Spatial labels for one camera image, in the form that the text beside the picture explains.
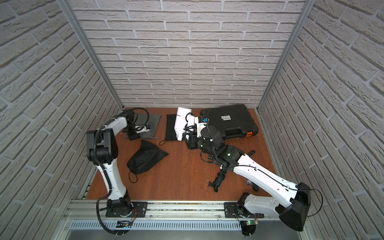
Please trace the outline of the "grey fabric pouch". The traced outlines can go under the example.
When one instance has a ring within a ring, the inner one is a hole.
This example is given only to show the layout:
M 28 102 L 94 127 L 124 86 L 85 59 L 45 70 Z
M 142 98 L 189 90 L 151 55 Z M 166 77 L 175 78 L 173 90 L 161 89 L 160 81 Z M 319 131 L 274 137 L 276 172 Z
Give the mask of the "grey fabric pouch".
M 140 135 L 141 139 L 152 140 L 155 137 L 155 133 L 156 133 L 160 118 L 161 118 L 161 115 L 150 114 L 149 120 L 145 124 L 145 122 L 147 120 L 147 114 L 146 113 L 144 113 L 144 114 L 134 113 L 134 121 L 135 121 L 135 123 L 133 123 L 134 133 L 136 133 L 137 130 L 142 125 L 145 124 L 145 128 L 143 128 L 139 131 L 139 135 Z

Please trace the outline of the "white hair dryer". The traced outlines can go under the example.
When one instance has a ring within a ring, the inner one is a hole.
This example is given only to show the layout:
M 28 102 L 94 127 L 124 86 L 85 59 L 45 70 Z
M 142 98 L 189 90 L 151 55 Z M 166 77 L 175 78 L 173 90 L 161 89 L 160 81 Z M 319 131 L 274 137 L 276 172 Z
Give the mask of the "white hair dryer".
M 192 114 L 192 109 L 178 107 L 174 125 L 174 130 L 178 141 L 183 140 L 183 134 L 194 131 L 196 128 L 196 117 Z

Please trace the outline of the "black printed drawstring pouch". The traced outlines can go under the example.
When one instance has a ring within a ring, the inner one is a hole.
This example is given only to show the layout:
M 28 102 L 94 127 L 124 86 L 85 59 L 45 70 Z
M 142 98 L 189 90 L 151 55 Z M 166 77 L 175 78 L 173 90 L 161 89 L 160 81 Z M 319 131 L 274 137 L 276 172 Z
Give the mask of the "black printed drawstring pouch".
M 138 181 L 138 174 L 145 173 L 159 163 L 169 153 L 162 151 L 156 145 L 142 140 L 139 150 L 127 162 L 130 170 L 129 180 L 132 184 Z

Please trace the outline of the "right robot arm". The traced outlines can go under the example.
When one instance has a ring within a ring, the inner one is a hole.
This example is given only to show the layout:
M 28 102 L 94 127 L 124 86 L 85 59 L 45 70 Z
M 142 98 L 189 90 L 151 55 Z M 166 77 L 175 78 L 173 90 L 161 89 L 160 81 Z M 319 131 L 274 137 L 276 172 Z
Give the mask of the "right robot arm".
M 313 188 L 285 180 L 255 162 L 247 153 L 228 145 L 221 133 L 213 126 L 204 126 L 200 131 L 183 131 L 177 134 L 188 149 L 199 149 L 210 156 L 211 162 L 223 171 L 231 171 L 265 190 L 270 198 L 257 201 L 255 196 L 244 194 L 238 202 L 241 214 L 276 215 L 289 228 L 301 232 L 310 217 L 311 192 Z

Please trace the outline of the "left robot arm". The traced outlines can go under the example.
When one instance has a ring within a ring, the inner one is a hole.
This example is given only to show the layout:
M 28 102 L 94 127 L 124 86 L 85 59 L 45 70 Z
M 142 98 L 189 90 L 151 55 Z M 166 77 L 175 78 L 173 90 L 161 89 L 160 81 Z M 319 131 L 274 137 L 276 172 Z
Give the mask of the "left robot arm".
M 97 218 L 101 227 L 115 236 L 124 236 L 129 232 L 137 217 L 145 217 L 148 206 L 147 202 L 131 202 L 117 166 L 119 150 L 115 136 L 128 126 L 127 114 L 134 110 L 147 112 L 144 108 L 123 110 L 97 130 L 90 130 L 86 133 L 87 157 L 101 173 L 108 192 L 106 196 L 96 201 Z M 125 221 L 126 225 L 120 230 L 111 230 L 102 222 L 99 205 L 100 201 L 104 199 L 107 200 L 107 206 L 103 208 L 107 211 L 107 217 L 131 217 L 131 220 Z

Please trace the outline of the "black fabric pouch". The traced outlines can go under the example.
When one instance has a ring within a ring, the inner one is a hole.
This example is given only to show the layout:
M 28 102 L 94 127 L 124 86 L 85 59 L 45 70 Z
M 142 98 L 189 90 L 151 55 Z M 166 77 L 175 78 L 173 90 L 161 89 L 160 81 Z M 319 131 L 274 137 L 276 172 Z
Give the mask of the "black fabric pouch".
M 165 142 L 178 140 L 175 129 L 174 129 L 176 117 L 177 117 L 176 114 L 167 115 L 166 134 L 165 134 L 165 138 L 162 141 L 160 141 L 159 143 L 160 146 L 163 146 Z

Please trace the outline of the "black plastic tool case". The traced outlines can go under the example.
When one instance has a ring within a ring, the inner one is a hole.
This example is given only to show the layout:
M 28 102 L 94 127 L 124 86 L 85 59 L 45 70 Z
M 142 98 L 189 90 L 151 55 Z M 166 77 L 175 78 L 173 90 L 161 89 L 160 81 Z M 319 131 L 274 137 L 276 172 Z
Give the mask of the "black plastic tool case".
M 200 111 L 201 116 L 209 119 L 223 139 L 252 137 L 259 128 L 244 104 L 207 108 Z

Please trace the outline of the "small black adapter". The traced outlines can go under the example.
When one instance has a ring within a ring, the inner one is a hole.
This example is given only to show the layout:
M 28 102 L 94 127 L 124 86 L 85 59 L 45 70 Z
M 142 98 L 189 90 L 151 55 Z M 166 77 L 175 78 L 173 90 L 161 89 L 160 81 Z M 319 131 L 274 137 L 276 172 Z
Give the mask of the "small black adapter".
M 247 180 L 246 185 L 251 186 L 251 187 L 253 188 L 253 190 L 256 191 L 256 192 L 259 191 L 259 186 L 256 185 L 255 183 L 253 183 L 253 182 L 250 181 L 250 180 Z

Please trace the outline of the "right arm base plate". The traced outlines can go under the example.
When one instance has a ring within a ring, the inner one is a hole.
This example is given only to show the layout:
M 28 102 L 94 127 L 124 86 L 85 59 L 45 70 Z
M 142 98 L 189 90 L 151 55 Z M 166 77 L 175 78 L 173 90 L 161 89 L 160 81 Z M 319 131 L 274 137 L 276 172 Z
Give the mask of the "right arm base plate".
M 252 214 L 244 206 L 235 202 L 224 202 L 224 212 L 227 219 L 263 219 L 265 217 L 264 214 Z

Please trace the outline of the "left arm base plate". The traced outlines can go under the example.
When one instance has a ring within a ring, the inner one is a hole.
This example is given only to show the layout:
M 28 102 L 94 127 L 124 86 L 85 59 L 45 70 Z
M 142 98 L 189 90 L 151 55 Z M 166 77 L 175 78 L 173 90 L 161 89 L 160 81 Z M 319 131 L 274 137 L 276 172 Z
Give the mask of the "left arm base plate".
M 146 216 L 148 202 L 131 202 L 131 205 L 107 207 L 107 218 L 144 218 Z

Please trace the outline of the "aluminium rail frame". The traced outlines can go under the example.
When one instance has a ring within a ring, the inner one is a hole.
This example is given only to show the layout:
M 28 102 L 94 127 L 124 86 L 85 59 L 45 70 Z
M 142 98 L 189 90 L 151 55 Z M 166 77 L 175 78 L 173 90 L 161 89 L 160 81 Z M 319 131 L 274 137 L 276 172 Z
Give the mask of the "aluminium rail frame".
M 267 197 L 257 197 L 265 201 Z M 139 201 L 148 202 L 146 216 L 136 218 L 131 226 L 133 230 L 171 230 L 171 231 L 239 231 L 241 224 L 278 222 L 278 216 L 265 215 L 263 219 L 227 219 L 224 212 L 226 201 Z M 100 213 L 102 222 L 111 230 L 120 230 L 125 221 L 131 218 L 107 218 L 106 212 Z M 70 230 L 102 230 L 96 214 L 95 200 L 72 200 L 67 206 L 57 231 L 64 234 Z

